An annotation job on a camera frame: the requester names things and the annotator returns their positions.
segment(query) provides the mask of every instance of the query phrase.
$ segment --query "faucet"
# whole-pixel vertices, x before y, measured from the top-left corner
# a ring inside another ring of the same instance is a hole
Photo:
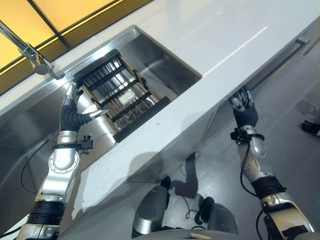
[[[13,44],[15,44],[18,47],[18,51],[30,61],[35,73],[39,75],[49,74],[51,77],[57,80],[62,79],[65,76],[64,73],[57,76],[53,72],[54,66],[52,65],[52,63],[45,59],[29,43],[22,41],[21,38],[19,38],[13,31],[11,31],[11,29],[8,28],[1,20],[0,32]]]

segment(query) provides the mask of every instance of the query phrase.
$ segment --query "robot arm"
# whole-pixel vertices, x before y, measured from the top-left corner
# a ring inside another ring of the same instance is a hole
[[[93,148],[93,141],[85,137],[78,143],[78,131],[83,124],[102,116],[108,110],[78,114],[80,95],[77,82],[72,81],[66,91],[60,112],[60,132],[53,154],[49,158],[49,172],[40,187],[27,222],[21,227],[17,240],[56,240],[60,222],[65,212],[73,186],[75,171],[79,165],[78,150]]]
[[[311,223],[274,176],[267,162],[263,143],[265,138],[258,134],[255,128],[258,113],[250,92],[241,88],[229,101],[237,123],[237,128],[230,136],[238,144],[241,156],[240,177],[244,175],[249,180],[255,191],[255,194],[251,194],[260,199],[260,205],[266,214],[264,222],[270,239],[292,240],[298,239],[297,236],[300,239],[303,234],[314,232]]]

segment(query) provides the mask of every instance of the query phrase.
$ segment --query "black dish rack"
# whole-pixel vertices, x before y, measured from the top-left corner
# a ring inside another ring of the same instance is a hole
[[[117,143],[130,135],[170,103],[160,97],[146,80],[114,49],[74,76],[100,108],[108,108],[107,121],[116,132]]]

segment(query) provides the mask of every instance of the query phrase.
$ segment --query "sink basin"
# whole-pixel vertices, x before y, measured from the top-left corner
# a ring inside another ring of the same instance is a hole
[[[52,153],[50,145],[57,139],[61,105],[73,76],[114,49],[139,72],[156,94],[168,98],[170,102],[201,79],[199,73],[168,49],[136,26],[131,26],[62,69],[65,72],[62,80],[48,79],[29,92],[24,100],[15,106],[8,106],[8,110],[0,116],[0,159],[7,160],[2,161],[4,166],[1,169],[8,173],[0,179],[0,193],[6,191],[7,195],[0,203],[7,208],[11,206],[10,199],[16,196],[25,199],[25,209],[23,206],[19,210],[8,209],[11,213],[18,211],[13,216],[25,213],[33,201],[33,196],[23,191],[19,181],[16,181],[25,162],[29,160],[22,181],[30,191],[36,192],[48,173],[48,159]],[[85,91],[79,98],[78,112],[87,113],[95,108],[90,92]],[[94,149],[89,155],[81,155],[79,172],[117,145],[113,138],[115,133],[106,117],[98,117],[80,129],[80,138],[91,135]],[[39,149],[41,143],[48,139],[52,141]]]

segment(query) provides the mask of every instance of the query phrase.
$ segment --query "black cable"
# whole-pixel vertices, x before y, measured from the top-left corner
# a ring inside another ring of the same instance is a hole
[[[183,196],[182,198],[183,198],[183,200],[185,201],[185,204],[186,204],[186,206],[187,206],[187,208],[188,208],[188,212],[185,214],[185,219],[189,219],[191,212],[197,213],[198,211],[197,211],[197,210],[194,210],[194,209],[190,209],[189,203],[187,202],[186,198],[185,198],[184,196]]]
[[[5,233],[5,234],[2,234],[2,235],[0,236],[0,239],[4,238],[4,237],[6,237],[6,236],[9,236],[9,235],[11,235],[11,234],[14,234],[16,231],[19,231],[20,229],[21,229],[21,226],[18,227],[18,228],[16,228],[15,230],[12,230],[12,231],[9,231],[9,232],[7,232],[7,233]]]
[[[33,191],[30,191],[28,189],[25,188],[24,186],[24,183],[22,181],[22,176],[24,174],[24,171],[25,171],[25,168],[26,166],[29,164],[30,160],[40,151],[40,149],[47,144],[47,142],[49,142],[50,139],[47,139],[44,143],[41,144],[41,146],[31,155],[31,157],[28,158],[28,160],[25,162],[23,168],[21,169],[21,172],[20,172],[20,178],[19,178],[19,181],[20,181],[20,186],[22,187],[23,190],[25,190],[26,192],[30,193],[30,194],[37,194],[37,192],[33,192]]]
[[[200,226],[200,225],[193,226],[191,229],[197,229],[197,228],[207,230],[204,226]]]
[[[201,156],[201,152],[195,151],[195,153],[199,153],[199,155],[198,155],[198,157],[196,158],[196,160],[194,161],[194,164],[196,164],[196,163],[198,162],[198,160],[199,160],[199,158],[200,158],[200,156]],[[183,176],[186,177],[186,174],[182,171],[182,163],[180,164],[180,172],[181,172],[181,174],[182,174]]]
[[[248,193],[251,194],[252,196],[257,197],[257,195],[256,195],[255,193],[249,191],[249,190],[245,187],[244,182],[243,182],[243,175],[244,175],[244,170],[245,170],[247,158],[248,158],[248,155],[249,155],[249,150],[250,150],[250,142],[248,142],[248,147],[246,148],[245,156],[244,156],[244,159],[243,159],[243,162],[242,162],[242,166],[241,166],[240,183],[241,183],[241,186],[243,187],[243,189],[244,189],[246,192],[248,192]]]
[[[258,237],[259,237],[260,240],[263,240],[263,239],[262,239],[262,237],[260,235],[260,231],[259,231],[259,219],[260,219],[260,217],[261,217],[263,212],[264,212],[264,210],[262,209],[259,212],[258,216],[256,216],[256,220],[255,220],[255,230],[256,230],[256,233],[258,234]]]

